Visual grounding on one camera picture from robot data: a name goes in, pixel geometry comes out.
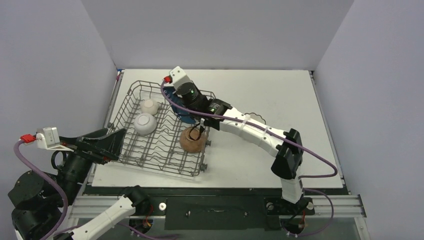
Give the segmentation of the blue leaf-shaped dish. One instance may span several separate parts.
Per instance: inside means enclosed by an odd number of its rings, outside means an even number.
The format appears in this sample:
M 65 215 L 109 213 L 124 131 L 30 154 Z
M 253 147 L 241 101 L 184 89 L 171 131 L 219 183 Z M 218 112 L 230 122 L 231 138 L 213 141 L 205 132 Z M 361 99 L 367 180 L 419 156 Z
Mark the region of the blue leaf-shaped dish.
M 176 89 L 173 86 L 165 86 L 163 88 L 164 93 L 166 94 L 166 96 L 175 104 L 179 105 L 179 106 L 183 106 L 182 101 L 180 100 L 180 98 L 177 96 L 176 94 Z M 195 119 L 193 119 L 192 116 L 190 116 L 190 113 L 179 109 L 178 107 L 175 107 L 174 105 L 171 104 L 171 108 L 172 111 L 175 113 L 175 115 L 177 116 L 177 118 L 179 120 L 181 120 L 183 123 L 185 124 L 190 124 L 193 125 L 196 123 Z

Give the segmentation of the plain white bowl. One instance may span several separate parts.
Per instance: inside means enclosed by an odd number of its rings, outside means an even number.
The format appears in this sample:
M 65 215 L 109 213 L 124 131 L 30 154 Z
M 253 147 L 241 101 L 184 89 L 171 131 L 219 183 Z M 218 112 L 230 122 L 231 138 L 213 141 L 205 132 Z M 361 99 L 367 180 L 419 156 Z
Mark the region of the plain white bowl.
M 149 135 L 157 127 L 157 120 L 150 113 L 141 113 L 133 121 L 135 132 L 140 135 Z

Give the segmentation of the small white lobed bowl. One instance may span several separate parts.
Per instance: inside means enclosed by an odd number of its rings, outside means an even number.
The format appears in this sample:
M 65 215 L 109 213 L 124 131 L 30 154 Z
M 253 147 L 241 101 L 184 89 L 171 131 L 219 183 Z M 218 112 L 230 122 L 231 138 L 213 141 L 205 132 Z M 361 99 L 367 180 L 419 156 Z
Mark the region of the small white lobed bowl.
M 154 99 L 145 99 L 140 103 L 140 110 L 142 113 L 147 113 L 152 116 L 156 115 L 160 109 L 160 104 Z

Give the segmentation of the tan brown bowl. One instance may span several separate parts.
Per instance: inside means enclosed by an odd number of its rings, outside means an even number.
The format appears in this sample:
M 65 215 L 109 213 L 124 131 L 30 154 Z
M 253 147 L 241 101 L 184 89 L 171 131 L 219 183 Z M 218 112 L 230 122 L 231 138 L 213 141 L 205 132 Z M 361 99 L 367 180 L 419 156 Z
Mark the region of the tan brown bowl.
M 207 136 L 205 133 L 200 134 L 198 128 L 187 127 L 179 137 L 181 148 L 188 153 L 196 154 L 204 150 L 206 146 Z

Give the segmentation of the white scalloped bowl black rim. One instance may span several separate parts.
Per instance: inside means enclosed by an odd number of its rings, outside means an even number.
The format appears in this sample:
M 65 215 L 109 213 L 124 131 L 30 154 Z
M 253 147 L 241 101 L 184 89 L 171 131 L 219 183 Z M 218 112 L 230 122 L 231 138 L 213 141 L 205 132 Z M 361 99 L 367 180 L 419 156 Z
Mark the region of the white scalloped bowl black rim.
M 245 113 L 246 115 L 249 115 L 249 117 L 252 119 L 252 120 L 255 120 L 255 121 L 258 121 L 258 122 L 260 122 L 260 123 L 262 123 L 262 124 L 264 124 L 264 125 L 266 125 L 267 124 L 267 122 L 266 122 L 266 120 L 260 115 L 260 114 L 257 114 L 257 113 L 255 113 L 255 112 L 247 112 L 247 113 Z

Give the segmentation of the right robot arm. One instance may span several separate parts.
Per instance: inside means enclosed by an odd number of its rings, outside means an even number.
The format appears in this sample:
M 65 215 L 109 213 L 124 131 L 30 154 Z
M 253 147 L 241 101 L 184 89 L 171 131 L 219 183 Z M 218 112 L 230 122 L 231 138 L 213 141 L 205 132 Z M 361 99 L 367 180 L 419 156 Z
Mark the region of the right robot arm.
M 304 151 L 300 133 L 269 127 L 217 98 L 208 99 L 192 81 L 173 84 L 182 105 L 206 127 L 234 134 L 274 157 L 271 171 L 280 178 L 282 207 L 294 214 L 302 207 L 304 191 L 298 168 Z

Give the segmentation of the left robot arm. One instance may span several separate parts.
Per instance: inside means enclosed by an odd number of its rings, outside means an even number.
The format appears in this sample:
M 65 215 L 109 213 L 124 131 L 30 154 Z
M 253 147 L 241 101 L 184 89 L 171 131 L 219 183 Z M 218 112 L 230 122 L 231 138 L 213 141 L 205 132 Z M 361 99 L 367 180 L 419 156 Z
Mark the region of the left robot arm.
M 118 160 L 126 133 L 124 128 L 114 132 L 102 128 L 78 137 L 63 137 L 55 127 L 45 127 L 36 134 L 22 135 L 13 151 L 29 171 L 19 177 L 8 193 L 14 206 L 11 219 L 16 237 L 19 240 L 95 240 L 122 219 L 149 211 L 148 195 L 140 186 L 130 186 L 124 188 L 112 206 L 87 224 L 57 233 L 92 165 Z M 61 165 L 54 166 L 57 174 L 40 170 L 23 156 L 21 145 L 34 142 L 40 149 L 52 151 L 51 164 L 62 154 Z

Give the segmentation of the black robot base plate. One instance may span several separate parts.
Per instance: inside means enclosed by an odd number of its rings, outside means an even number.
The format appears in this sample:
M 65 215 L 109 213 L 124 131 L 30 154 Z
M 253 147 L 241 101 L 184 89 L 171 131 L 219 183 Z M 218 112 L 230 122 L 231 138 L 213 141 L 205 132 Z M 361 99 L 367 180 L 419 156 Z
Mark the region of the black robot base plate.
M 279 188 L 143 187 L 154 206 L 153 216 L 164 217 L 165 230 L 280 230 L 281 223 L 297 223 L 316 211 L 312 198 L 292 204 Z

